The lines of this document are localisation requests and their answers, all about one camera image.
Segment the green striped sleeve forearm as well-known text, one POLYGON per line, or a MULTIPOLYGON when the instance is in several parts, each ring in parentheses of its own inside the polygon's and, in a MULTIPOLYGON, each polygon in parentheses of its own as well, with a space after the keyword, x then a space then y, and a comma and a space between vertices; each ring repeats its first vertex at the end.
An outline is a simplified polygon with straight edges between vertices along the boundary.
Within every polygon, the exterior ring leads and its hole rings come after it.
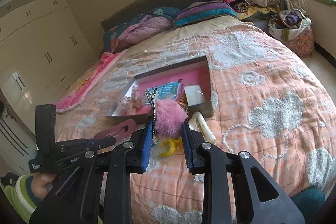
POLYGON ((29 223, 31 215, 41 203, 31 189, 33 177, 32 174, 19 177, 10 172, 1 177, 1 188, 5 196, 25 223, 29 223))

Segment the left hand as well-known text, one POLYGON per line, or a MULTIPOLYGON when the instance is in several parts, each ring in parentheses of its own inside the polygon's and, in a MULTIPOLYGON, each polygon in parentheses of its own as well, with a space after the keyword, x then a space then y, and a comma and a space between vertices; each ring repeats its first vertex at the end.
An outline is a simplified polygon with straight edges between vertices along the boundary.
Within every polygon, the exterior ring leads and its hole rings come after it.
POLYGON ((55 174, 35 173, 31 182, 31 190, 36 198, 43 200, 48 195, 47 185, 55 179, 55 174))

